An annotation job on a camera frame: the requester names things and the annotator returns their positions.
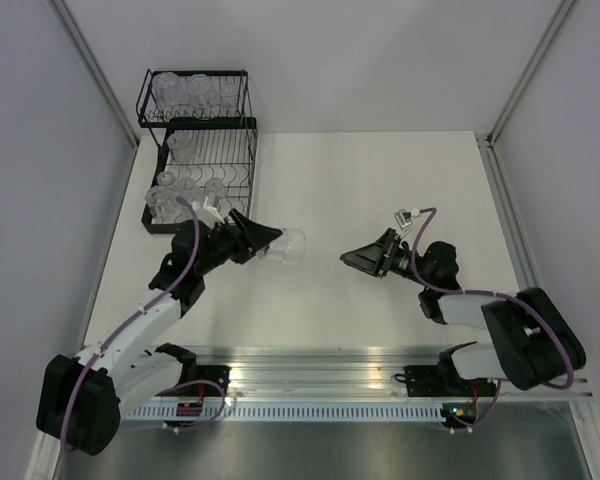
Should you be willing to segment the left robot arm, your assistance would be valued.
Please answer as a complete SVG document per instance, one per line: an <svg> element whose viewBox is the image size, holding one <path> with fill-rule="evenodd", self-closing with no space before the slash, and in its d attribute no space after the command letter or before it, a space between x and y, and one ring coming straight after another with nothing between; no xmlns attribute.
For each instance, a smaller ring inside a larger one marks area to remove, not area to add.
<svg viewBox="0 0 600 480"><path fill-rule="evenodd" d="M181 320L205 290L204 277L228 261L243 265L283 236L237 210L206 224L183 222L171 250L133 312L109 335L73 356L56 355L44 371L37 429L95 456L121 421L152 397L171 390L186 396L198 384L194 352L153 341Z"/></svg>

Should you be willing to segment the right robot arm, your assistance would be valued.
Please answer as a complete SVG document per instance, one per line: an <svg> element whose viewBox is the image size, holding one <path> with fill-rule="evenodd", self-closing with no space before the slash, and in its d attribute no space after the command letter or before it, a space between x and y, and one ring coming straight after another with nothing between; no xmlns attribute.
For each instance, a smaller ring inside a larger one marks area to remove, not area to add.
<svg viewBox="0 0 600 480"><path fill-rule="evenodd" d="M510 299L466 293L457 281L456 247L449 243L436 241L424 254L414 254L395 230L387 229L340 260L376 278L392 273L421 285L420 309L436 324L489 334L488 343L471 341L439 354L436 381L449 395L462 393L473 380L489 378L526 391L586 365L582 343L543 289L528 288Z"/></svg>

